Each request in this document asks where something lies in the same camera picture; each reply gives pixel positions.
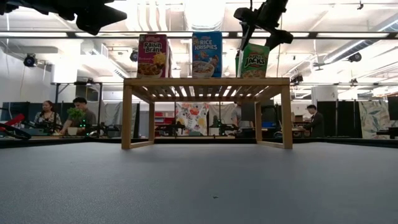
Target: table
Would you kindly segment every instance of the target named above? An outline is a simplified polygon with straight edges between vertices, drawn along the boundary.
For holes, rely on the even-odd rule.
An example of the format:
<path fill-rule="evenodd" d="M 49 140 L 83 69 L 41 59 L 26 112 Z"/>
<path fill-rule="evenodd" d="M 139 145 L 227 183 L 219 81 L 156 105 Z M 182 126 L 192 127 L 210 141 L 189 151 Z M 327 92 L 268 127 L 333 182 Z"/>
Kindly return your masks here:
<path fill-rule="evenodd" d="M 132 95 L 149 104 L 149 140 L 131 144 Z M 283 143 L 262 141 L 261 101 L 281 95 L 282 131 L 290 132 L 289 78 L 125 78 L 123 83 L 122 149 L 148 146 L 155 140 L 155 102 L 256 102 L 256 140 L 258 144 L 293 148 L 293 137 L 283 135 Z"/>
<path fill-rule="evenodd" d="M 398 150 L 78 143 L 0 150 L 0 223 L 394 223 Z"/>

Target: ceiling pipe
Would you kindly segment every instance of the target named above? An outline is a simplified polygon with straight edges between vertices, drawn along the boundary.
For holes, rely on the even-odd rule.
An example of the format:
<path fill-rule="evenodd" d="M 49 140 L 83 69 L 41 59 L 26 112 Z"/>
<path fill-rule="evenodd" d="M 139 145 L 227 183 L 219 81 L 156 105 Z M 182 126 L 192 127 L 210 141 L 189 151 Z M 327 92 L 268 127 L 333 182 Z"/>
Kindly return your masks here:
<path fill-rule="evenodd" d="M 373 32 L 374 31 L 376 31 L 376 32 L 397 32 L 398 31 L 398 14 L 395 14 L 394 16 L 390 17 L 388 20 L 380 23 L 372 31 Z M 359 52 L 360 50 L 363 50 L 366 47 L 369 47 L 370 45 L 373 45 L 379 41 L 380 40 L 360 40 L 360 41 L 354 40 L 354 41 L 348 42 L 347 44 L 340 47 L 339 49 L 326 55 L 323 58 L 323 63 L 319 63 L 319 65 L 335 63 L 335 62 L 342 60 L 344 58 L 347 58 L 347 57 L 355 54 L 356 52 Z"/>

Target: wooden table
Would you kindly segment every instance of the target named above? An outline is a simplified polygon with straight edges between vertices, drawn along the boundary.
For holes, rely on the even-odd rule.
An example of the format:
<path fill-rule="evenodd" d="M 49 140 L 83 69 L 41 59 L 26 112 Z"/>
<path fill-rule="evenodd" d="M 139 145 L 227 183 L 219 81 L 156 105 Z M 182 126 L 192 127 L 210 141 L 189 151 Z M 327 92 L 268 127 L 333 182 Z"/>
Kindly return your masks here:
<path fill-rule="evenodd" d="M 292 149 L 293 137 L 289 134 L 283 135 L 283 143 L 262 141 L 261 101 L 278 94 L 281 94 L 282 99 L 282 132 L 290 132 L 292 118 L 289 78 L 126 78 L 123 86 L 122 149 L 153 144 L 155 139 L 155 102 L 176 101 L 255 102 L 257 143 Z M 132 95 L 149 104 L 149 141 L 147 142 L 131 144 Z"/>

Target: white wall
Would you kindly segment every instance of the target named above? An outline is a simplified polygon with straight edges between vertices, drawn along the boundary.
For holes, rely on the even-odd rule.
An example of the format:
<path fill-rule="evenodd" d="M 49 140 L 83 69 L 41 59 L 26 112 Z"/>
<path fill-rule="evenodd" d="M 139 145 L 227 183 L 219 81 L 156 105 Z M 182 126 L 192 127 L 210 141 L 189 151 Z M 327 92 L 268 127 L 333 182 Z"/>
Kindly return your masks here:
<path fill-rule="evenodd" d="M 0 50 L 0 106 L 3 102 L 41 103 L 55 100 L 55 87 L 50 85 L 51 74 L 41 68 L 27 68 L 23 61 Z"/>

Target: cereal box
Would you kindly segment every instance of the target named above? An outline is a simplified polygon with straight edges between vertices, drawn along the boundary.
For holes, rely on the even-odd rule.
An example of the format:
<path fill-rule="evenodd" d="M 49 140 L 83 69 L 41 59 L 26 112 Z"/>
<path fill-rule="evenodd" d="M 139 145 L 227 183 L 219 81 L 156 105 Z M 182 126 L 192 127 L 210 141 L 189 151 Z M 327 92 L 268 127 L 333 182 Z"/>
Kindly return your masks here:
<path fill-rule="evenodd" d="M 221 77 L 223 35 L 221 32 L 194 32 L 192 35 L 192 76 Z"/>
<path fill-rule="evenodd" d="M 139 36 L 137 77 L 169 77 L 169 43 L 166 35 L 141 34 Z"/>
<path fill-rule="evenodd" d="M 269 47 L 248 44 L 239 56 L 238 77 L 241 78 L 265 78 Z"/>

